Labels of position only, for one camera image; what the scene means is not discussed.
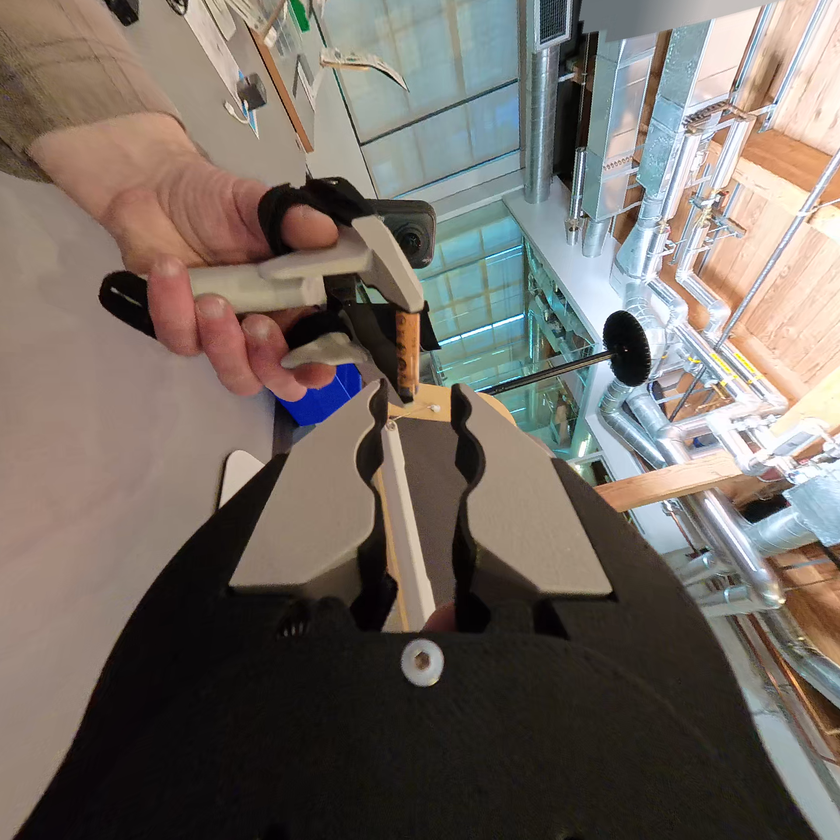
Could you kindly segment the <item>white rounded pad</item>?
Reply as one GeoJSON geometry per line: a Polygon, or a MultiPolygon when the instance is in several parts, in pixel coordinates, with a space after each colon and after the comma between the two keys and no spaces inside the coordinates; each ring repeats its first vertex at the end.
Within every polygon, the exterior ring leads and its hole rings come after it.
{"type": "Polygon", "coordinates": [[[263,461],[243,449],[231,452],[222,467],[217,493],[217,509],[243,489],[265,465],[263,461]]]}

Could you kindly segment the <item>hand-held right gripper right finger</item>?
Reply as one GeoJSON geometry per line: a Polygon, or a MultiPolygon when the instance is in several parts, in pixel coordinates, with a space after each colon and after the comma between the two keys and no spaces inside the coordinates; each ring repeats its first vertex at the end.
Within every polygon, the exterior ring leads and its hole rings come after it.
{"type": "Polygon", "coordinates": [[[452,561],[458,621],[508,603],[606,599],[612,585],[549,451],[485,397],[452,389],[458,503],[452,561]]]}

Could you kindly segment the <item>blue plastic bin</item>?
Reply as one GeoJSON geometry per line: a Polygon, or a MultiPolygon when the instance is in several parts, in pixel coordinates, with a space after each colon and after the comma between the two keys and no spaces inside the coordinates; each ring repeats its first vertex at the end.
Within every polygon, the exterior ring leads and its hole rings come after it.
{"type": "Polygon", "coordinates": [[[363,380],[355,364],[341,364],[333,380],[320,389],[308,389],[298,401],[276,398],[290,418],[300,427],[318,425],[354,399],[363,388],[363,380]]]}

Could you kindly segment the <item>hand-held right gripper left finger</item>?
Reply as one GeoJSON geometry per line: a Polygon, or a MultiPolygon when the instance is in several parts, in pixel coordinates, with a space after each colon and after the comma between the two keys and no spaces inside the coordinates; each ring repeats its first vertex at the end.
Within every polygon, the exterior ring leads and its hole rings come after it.
{"type": "Polygon", "coordinates": [[[392,609],[382,501],[388,384],[369,384],[286,457],[230,580],[242,592],[333,596],[356,621],[392,609]]]}

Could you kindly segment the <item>person's left forearm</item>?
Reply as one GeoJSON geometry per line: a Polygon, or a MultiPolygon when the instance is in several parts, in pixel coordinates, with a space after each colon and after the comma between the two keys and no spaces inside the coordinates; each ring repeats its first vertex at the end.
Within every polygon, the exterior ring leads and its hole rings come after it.
{"type": "Polygon", "coordinates": [[[101,2],[1,2],[1,170],[49,182],[28,154],[47,133],[156,113],[172,101],[101,2]]]}

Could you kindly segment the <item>white board rail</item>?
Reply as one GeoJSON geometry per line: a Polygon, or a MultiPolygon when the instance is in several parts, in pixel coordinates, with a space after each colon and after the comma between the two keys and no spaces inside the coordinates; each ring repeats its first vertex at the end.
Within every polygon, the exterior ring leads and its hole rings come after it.
{"type": "Polygon", "coordinates": [[[385,524],[387,570],[397,584],[396,618],[387,619],[385,625],[390,629],[399,627],[404,632],[416,632],[434,613],[435,602],[395,419],[385,422],[381,442],[383,462],[377,486],[385,524]]]}

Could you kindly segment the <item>black pole stand with disc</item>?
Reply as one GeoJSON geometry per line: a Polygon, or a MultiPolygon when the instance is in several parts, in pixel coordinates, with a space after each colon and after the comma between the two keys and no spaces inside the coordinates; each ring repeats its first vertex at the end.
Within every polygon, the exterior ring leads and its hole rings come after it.
{"type": "Polygon", "coordinates": [[[653,352],[642,323],[633,314],[619,310],[606,319],[602,347],[600,352],[580,359],[557,364],[548,361],[538,371],[482,388],[479,393],[499,396],[599,364],[607,364],[613,376],[624,385],[637,386],[646,382],[653,370],[653,352]]]}

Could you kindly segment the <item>brown battery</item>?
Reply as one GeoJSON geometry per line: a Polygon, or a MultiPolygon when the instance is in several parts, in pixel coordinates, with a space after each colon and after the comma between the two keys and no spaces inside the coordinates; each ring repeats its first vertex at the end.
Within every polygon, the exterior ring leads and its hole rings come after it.
{"type": "Polygon", "coordinates": [[[420,385],[421,315],[395,312],[396,390],[403,403],[411,403],[420,385]]]}

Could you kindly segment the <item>black wood-rimmed board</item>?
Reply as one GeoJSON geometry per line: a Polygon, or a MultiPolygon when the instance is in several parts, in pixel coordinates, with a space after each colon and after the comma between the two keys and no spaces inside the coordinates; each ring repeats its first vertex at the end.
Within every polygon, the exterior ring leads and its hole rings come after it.
{"type": "MultiPolygon", "coordinates": [[[[450,422],[451,391],[422,384],[407,406],[388,406],[402,440],[406,477],[435,609],[455,595],[452,549],[459,500],[466,481],[455,466],[457,437],[450,422]]],[[[387,619],[396,618],[396,600],[387,619]]],[[[399,627],[384,630],[402,633],[399,627]]]]}

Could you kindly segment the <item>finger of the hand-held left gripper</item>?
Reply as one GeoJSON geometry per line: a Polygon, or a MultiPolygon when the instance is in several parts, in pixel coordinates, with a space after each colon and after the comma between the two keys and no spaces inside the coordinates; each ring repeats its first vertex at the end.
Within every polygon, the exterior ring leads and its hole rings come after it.
{"type": "Polygon", "coordinates": [[[342,231],[342,245],[348,248],[347,272],[360,276],[397,310],[422,315],[425,298],[417,275],[380,218],[355,218],[342,231]]]}
{"type": "Polygon", "coordinates": [[[301,371],[313,368],[330,368],[332,375],[323,381],[304,385],[309,389],[321,390],[335,379],[342,364],[361,365],[368,375],[374,378],[384,377],[396,386],[397,358],[396,349],[386,339],[355,335],[347,336],[344,332],[327,332],[302,346],[290,350],[280,361],[280,368],[298,384],[301,371]]]}

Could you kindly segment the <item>person's left hand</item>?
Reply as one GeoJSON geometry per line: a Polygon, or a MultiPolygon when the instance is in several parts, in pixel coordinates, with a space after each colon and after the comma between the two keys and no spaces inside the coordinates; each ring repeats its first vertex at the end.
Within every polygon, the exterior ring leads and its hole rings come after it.
{"type": "Polygon", "coordinates": [[[215,294],[195,297],[189,268],[252,264],[272,254],[259,226],[267,186],[231,175],[192,155],[168,165],[154,186],[134,186],[108,205],[103,226],[126,269],[144,275],[157,340],[182,357],[203,355],[237,396],[267,389],[297,402],[330,384],[335,368],[283,367],[285,331],[314,308],[245,315],[215,294]]]}

